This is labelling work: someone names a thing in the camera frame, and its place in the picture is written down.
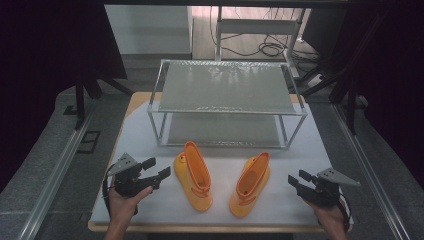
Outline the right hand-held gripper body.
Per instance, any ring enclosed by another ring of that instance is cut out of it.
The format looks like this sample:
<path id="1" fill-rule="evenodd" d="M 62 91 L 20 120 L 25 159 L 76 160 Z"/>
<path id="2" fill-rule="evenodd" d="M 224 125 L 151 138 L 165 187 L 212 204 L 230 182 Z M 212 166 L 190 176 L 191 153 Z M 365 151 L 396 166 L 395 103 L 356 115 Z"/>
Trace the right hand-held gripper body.
<path id="1" fill-rule="evenodd" d="M 312 202 L 320 207 L 335 206 L 340 199 L 340 185 L 350 185 L 359 187 L 360 182 L 344 175 L 343 173 L 328 168 L 319 172 L 316 176 L 314 188 L 306 187 L 303 199 Z"/>

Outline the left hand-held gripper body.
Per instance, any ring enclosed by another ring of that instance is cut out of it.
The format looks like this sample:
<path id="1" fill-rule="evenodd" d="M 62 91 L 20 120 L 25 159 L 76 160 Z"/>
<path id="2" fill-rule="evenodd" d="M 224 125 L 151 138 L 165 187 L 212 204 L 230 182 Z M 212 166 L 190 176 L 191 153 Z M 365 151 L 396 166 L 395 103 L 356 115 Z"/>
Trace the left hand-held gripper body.
<path id="1" fill-rule="evenodd" d="M 134 197 L 141 190 L 149 187 L 148 183 L 151 177 L 139 178 L 142 171 L 140 163 L 128 153 L 124 153 L 107 172 L 108 177 L 115 177 L 114 187 L 121 196 Z"/>

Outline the yellow rubber rain boot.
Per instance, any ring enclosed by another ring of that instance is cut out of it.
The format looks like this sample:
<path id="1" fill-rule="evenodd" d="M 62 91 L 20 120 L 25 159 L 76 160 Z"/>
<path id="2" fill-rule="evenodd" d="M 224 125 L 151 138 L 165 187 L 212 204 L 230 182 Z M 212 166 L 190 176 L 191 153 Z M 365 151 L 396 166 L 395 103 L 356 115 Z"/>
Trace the yellow rubber rain boot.
<path id="1" fill-rule="evenodd" d="M 174 160 L 174 172 L 190 205 L 197 211 L 207 211 L 212 203 L 211 177 L 197 145 L 188 141 Z"/>
<path id="2" fill-rule="evenodd" d="M 269 162 L 270 154 L 262 152 L 245 163 L 229 203 L 236 217 L 246 217 L 254 208 L 270 177 Z"/>

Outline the two-tier metal shoe rack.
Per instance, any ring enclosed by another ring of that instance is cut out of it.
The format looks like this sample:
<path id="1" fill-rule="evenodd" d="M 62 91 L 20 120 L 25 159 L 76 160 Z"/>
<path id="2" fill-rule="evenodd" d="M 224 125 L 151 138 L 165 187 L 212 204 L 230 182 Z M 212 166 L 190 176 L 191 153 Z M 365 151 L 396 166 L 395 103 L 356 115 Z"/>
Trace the two-tier metal shoe rack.
<path id="1" fill-rule="evenodd" d="M 148 104 L 160 146 L 288 149 L 307 112 L 284 62 L 163 60 Z"/>

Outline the person's left hand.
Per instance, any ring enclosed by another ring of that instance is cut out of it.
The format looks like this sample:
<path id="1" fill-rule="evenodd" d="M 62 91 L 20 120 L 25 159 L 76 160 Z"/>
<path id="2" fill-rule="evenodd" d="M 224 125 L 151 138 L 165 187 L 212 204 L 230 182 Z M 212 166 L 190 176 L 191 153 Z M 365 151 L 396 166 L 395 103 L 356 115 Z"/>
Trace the person's left hand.
<path id="1" fill-rule="evenodd" d="M 134 216 L 137 205 L 151 194 L 151 186 L 141 190 L 134 197 L 123 197 L 114 188 L 109 190 L 110 224 L 108 228 L 127 229 Z"/>

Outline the person's right hand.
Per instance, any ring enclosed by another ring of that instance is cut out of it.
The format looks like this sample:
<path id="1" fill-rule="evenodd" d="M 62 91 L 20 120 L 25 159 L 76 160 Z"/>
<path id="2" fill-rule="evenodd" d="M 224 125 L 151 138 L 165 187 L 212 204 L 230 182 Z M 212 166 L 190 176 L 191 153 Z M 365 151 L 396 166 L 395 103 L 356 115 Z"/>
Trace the person's right hand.
<path id="1" fill-rule="evenodd" d="M 313 209 L 325 233 L 345 232 L 344 217 L 338 207 L 322 208 L 309 201 L 307 204 Z"/>

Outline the white table mat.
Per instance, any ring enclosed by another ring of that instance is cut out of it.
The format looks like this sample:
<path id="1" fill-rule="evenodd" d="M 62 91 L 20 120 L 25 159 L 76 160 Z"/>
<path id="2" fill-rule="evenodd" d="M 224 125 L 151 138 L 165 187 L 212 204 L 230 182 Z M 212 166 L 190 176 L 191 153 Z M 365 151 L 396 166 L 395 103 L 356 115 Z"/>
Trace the white table mat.
<path id="1" fill-rule="evenodd" d="M 138 161 L 155 156 L 156 166 L 142 173 L 151 176 L 172 166 L 183 147 L 156 144 L 147 108 L 148 103 L 144 103 L 125 118 L 112 162 L 116 162 L 125 152 Z M 205 148 L 197 143 L 211 174 L 211 207 L 205 212 L 199 212 L 190 205 L 172 167 L 171 176 L 162 181 L 160 189 L 139 204 L 139 212 L 131 221 L 130 231 L 177 231 L 158 230 L 166 226 L 192 226 L 198 229 L 266 226 L 301 229 L 298 232 L 321 230 L 313 210 L 297 196 L 295 188 L 287 181 L 289 174 L 298 178 L 299 182 L 302 181 L 298 177 L 299 169 L 315 175 L 331 167 L 315 119 L 307 104 L 305 108 L 308 115 L 289 150 Z M 238 218 L 230 212 L 230 197 L 247 159 L 262 151 L 269 151 L 271 155 L 269 181 L 252 212 L 244 218 Z"/>

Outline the black tripod stand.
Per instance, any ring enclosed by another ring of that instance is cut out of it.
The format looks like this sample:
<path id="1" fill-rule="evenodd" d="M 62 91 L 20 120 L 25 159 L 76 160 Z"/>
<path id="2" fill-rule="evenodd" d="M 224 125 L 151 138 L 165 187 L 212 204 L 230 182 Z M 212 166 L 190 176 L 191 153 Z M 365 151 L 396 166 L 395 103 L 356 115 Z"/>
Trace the black tripod stand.
<path id="1" fill-rule="evenodd" d="M 64 112 L 65 115 L 75 115 L 77 117 L 75 129 L 79 130 L 82 128 L 82 125 L 86 119 L 86 111 L 85 111 L 85 97 L 84 93 L 87 92 L 89 97 L 92 99 L 99 99 L 103 92 L 101 90 L 100 84 L 98 81 L 101 80 L 118 91 L 132 96 L 134 91 L 127 88 L 126 86 L 120 84 L 117 80 L 101 76 L 100 78 L 91 77 L 85 79 L 78 79 L 75 85 L 75 105 L 68 106 Z"/>
<path id="2" fill-rule="evenodd" d="M 308 97 L 319 90 L 330 86 L 335 83 L 333 90 L 329 95 L 329 100 L 331 103 L 339 104 L 344 97 L 347 97 L 347 106 L 346 109 L 346 117 L 345 123 L 350 130 L 350 132 L 355 135 L 355 111 L 357 109 L 356 97 L 357 97 L 357 89 L 356 82 L 353 79 L 353 67 L 345 66 L 338 72 L 334 73 L 329 77 L 325 77 L 318 84 L 309 87 L 307 90 L 301 92 L 303 97 Z"/>

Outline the dark curtain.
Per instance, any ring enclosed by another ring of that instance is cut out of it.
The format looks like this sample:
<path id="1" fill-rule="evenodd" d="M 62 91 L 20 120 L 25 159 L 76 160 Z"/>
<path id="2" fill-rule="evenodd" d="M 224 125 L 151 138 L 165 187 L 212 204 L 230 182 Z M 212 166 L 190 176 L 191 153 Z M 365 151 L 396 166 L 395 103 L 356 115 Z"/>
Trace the dark curtain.
<path id="1" fill-rule="evenodd" d="M 383 19 L 352 74 L 332 100 L 350 88 L 368 101 L 365 115 L 424 188 L 424 0 L 388 0 Z"/>
<path id="2" fill-rule="evenodd" d="M 57 95 L 103 77 L 127 77 L 104 0 L 0 0 L 0 192 Z"/>

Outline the white cabinet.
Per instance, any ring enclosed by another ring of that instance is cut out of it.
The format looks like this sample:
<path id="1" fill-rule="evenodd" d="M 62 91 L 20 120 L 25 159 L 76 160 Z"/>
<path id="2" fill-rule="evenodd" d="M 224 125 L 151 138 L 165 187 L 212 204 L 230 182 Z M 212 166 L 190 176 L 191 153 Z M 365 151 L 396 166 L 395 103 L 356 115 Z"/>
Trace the white cabinet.
<path id="1" fill-rule="evenodd" d="M 191 54 L 190 6 L 106 5 L 121 54 Z"/>

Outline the black monitor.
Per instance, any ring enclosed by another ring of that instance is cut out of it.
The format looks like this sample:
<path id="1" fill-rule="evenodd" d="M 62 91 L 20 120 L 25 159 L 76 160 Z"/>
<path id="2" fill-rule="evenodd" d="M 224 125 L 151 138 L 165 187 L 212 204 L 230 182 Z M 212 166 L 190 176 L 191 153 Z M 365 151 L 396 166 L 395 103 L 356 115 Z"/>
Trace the black monitor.
<path id="1" fill-rule="evenodd" d="M 329 57 L 335 49 L 346 11 L 343 9 L 312 9 L 302 39 L 321 57 Z"/>

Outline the grey metal stand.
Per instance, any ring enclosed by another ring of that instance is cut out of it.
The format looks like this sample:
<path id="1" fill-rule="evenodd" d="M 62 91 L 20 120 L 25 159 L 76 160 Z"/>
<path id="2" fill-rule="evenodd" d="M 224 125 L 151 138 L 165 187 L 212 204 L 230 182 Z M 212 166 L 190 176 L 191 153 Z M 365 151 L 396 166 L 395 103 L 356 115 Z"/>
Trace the grey metal stand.
<path id="1" fill-rule="evenodd" d="M 218 7 L 216 23 L 215 60 L 221 60 L 221 35 L 225 34 L 268 34 L 288 35 L 287 48 L 283 51 L 284 58 L 293 78 L 299 78 L 299 72 L 292 58 L 294 45 L 299 35 L 306 9 L 303 8 L 296 20 L 266 20 L 266 19 L 223 19 L 222 7 Z"/>

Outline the aluminium floor rail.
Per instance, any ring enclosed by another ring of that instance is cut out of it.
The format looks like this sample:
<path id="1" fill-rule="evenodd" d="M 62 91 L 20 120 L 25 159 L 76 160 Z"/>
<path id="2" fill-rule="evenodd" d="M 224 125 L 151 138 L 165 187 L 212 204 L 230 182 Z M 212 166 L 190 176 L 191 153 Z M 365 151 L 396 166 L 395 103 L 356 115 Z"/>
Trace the aluminium floor rail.
<path id="1" fill-rule="evenodd" d="M 57 160 L 47 182 L 45 183 L 37 201 L 26 222 L 24 223 L 17 240 L 34 240 L 47 212 L 59 190 L 59 187 L 68 171 L 68 168 L 76 154 L 78 145 L 90 124 L 96 107 L 90 106 L 86 110 L 84 120 L 79 123 L 79 128 L 74 130 L 69 137 L 65 148 L 63 149 L 59 159 Z"/>
<path id="2" fill-rule="evenodd" d="M 348 125 L 346 123 L 347 117 L 343 113 L 342 107 L 339 105 L 332 104 L 331 108 L 333 109 L 334 114 L 338 119 L 338 123 L 341 126 L 341 129 L 344 135 L 346 136 L 349 145 L 353 149 L 353 153 L 358 162 L 358 165 L 361 168 L 361 171 L 367 181 L 367 184 L 369 185 L 369 188 L 372 191 L 395 239 L 411 240 L 403 224 L 403 220 L 401 219 L 395 206 L 389 199 L 380 180 L 378 179 L 360 141 L 358 140 L 357 136 L 349 130 Z"/>

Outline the black floor bracket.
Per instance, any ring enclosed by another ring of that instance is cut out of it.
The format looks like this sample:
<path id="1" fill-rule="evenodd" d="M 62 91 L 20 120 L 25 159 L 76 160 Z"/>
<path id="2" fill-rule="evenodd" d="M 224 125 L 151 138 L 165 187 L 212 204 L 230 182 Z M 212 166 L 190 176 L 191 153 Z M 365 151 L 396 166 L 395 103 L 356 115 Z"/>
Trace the black floor bracket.
<path id="1" fill-rule="evenodd" d="M 86 131 L 77 148 L 77 153 L 92 154 L 95 151 L 100 134 L 100 131 Z"/>

